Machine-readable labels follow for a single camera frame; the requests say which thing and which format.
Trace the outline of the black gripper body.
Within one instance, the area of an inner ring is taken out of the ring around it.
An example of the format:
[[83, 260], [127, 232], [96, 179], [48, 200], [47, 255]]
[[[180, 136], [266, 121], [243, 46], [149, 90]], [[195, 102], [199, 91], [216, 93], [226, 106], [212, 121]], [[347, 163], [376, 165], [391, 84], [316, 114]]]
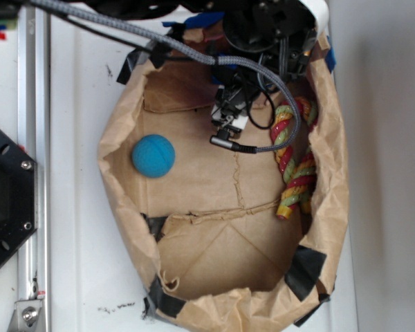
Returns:
[[208, 1], [222, 12], [226, 55], [251, 59], [285, 83], [302, 79], [318, 38], [317, 1]]

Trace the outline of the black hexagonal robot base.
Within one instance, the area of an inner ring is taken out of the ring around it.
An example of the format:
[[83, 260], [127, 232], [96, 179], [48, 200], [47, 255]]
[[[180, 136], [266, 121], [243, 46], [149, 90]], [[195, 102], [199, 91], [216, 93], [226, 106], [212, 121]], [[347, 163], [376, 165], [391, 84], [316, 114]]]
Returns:
[[0, 130], [0, 269], [35, 232], [36, 166]]

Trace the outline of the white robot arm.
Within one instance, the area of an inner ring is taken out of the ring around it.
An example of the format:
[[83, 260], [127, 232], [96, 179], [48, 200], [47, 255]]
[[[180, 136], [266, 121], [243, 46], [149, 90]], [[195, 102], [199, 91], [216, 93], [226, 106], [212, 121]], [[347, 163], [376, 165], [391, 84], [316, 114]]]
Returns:
[[285, 82], [306, 74], [318, 37], [329, 22], [325, 1], [217, 1], [231, 53], [248, 57]]

